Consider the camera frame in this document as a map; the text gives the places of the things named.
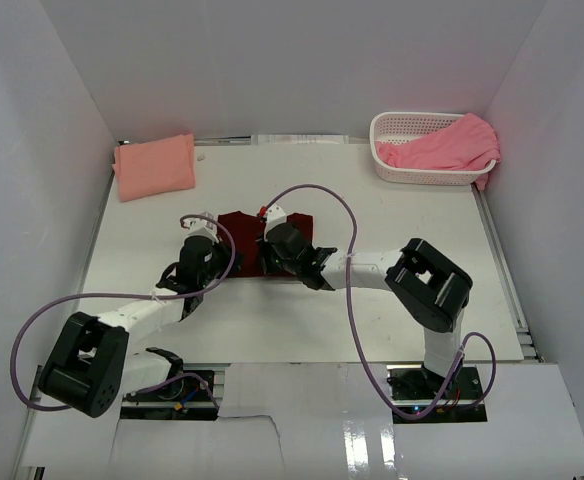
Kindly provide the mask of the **dark red t shirt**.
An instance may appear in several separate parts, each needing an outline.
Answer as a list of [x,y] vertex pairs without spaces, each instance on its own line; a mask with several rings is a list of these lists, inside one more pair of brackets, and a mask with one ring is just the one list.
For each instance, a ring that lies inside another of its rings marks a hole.
[[[266,276],[263,270],[258,240],[262,238],[264,224],[257,216],[248,215],[241,211],[235,211],[219,215],[218,222],[231,234],[236,250],[238,267],[230,272],[228,278],[258,278]],[[314,217],[307,214],[293,213],[287,220],[297,227],[308,241],[313,240]],[[292,275],[283,270],[274,272],[271,276],[278,278],[291,278]]]

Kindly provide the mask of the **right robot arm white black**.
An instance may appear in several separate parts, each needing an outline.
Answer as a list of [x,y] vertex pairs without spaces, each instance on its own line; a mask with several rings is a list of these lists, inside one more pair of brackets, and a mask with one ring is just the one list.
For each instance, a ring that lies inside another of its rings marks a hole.
[[284,222],[263,235],[259,258],[267,275],[286,272],[312,290],[351,286],[393,293],[424,330],[425,390],[444,399],[458,389],[454,358],[473,280],[427,241],[412,238],[398,250],[347,254],[313,246],[296,226]]

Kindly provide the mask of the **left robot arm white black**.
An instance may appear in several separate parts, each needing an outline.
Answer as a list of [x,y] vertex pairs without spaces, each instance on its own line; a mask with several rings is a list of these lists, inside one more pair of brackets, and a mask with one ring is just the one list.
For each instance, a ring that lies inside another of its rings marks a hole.
[[91,418],[103,415],[119,396],[128,347],[187,318],[204,294],[237,268],[231,237],[187,237],[179,259],[166,267],[149,297],[67,319],[39,377],[39,390]]

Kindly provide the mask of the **folded salmon pink t shirt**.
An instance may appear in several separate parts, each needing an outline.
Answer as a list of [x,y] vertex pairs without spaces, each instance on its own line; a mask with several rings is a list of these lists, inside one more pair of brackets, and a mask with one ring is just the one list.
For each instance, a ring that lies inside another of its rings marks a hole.
[[113,170],[119,201],[193,189],[194,161],[192,134],[117,146]]

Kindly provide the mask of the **white paper sheets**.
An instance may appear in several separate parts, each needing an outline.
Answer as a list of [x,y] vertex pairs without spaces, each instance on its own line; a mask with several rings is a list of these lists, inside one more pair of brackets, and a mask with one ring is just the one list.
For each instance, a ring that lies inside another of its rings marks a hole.
[[348,135],[335,134],[254,134],[251,136],[250,144],[260,146],[267,144],[276,145],[308,145],[327,144],[341,145],[348,144]]

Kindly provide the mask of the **white plastic basket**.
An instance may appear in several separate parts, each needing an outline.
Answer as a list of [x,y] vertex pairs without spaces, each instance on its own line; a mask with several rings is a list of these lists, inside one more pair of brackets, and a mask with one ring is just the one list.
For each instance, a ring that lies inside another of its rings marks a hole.
[[449,170],[434,168],[395,168],[378,153],[377,145],[398,147],[449,127],[462,114],[433,112],[383,112],[376,115],[369,128],[370,149],[378,176],[390,183],[466,186],[488,175],[498,161],[491,159],[481,169]]

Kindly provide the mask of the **pink t shirt in basket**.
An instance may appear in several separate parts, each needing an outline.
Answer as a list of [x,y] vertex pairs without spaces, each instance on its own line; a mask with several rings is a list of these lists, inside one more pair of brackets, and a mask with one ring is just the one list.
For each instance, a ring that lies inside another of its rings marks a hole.
[[[377,145],[382,159],[395,168],[471,170],[483,168],[491,159],[501,160],[496,131],[475,114],[463,117],[447,128],[398,147]],[[489,174],[480,179],[480,191]]]

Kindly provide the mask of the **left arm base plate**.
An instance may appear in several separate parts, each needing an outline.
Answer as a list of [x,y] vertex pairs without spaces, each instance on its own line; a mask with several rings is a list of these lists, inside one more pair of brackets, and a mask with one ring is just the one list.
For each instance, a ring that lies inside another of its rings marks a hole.
[[209,389],[218,404],[224,393],[224,368],[197,368],[190,373],[198,375],[180,379],[162,390],[124,398],[120,418],[122,420],[153,421],[215,421],[217,408],[210,399]]

